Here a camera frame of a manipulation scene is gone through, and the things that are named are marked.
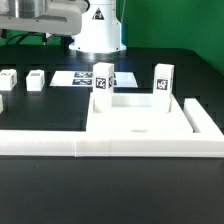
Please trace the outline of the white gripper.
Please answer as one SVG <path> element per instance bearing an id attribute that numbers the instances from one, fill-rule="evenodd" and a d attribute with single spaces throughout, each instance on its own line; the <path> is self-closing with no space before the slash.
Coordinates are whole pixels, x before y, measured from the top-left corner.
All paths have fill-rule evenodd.
<path id="1" fill-rule="evenodd" d="M 77 6 L 51 6 L 36 18 L 0 14 L 0 28 L 31 32 L 76 35 L 81 31 L 82 11 Z"/>

